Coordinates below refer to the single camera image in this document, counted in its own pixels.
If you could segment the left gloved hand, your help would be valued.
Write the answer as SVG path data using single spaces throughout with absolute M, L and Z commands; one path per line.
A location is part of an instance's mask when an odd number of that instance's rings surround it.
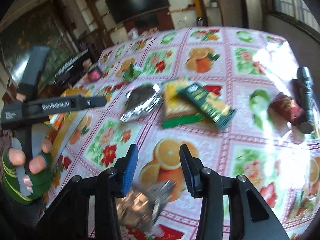
M 17 203 L 29 205 L 40 198 L 50 189 L 52 155 L 50 153 L 52 143 L 44 139 L 40 153 L 28 163 L 28 172 L 19 172 L 26 162 L 25 153 L 22 150 L 9 148 L 4 151 L 2 176 L 6 193 Z

